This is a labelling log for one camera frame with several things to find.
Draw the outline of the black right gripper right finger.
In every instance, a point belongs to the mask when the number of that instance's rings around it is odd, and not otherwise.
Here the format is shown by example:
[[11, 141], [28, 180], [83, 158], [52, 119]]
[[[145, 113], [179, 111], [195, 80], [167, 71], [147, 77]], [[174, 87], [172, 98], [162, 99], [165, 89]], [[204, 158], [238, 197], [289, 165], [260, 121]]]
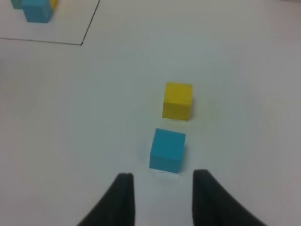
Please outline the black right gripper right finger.
[[237, 202], [206, 169], [193, 172], [192, 218], [195, 226], [265, 225]]

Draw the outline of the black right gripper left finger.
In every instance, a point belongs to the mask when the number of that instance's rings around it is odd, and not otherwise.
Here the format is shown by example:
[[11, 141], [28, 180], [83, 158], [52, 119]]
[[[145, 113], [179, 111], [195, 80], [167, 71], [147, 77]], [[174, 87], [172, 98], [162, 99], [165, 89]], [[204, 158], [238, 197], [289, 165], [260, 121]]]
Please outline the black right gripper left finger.
[[79, 223], [80, 226], [134, 226], [134, 176], [119, 173], [107, 192]]

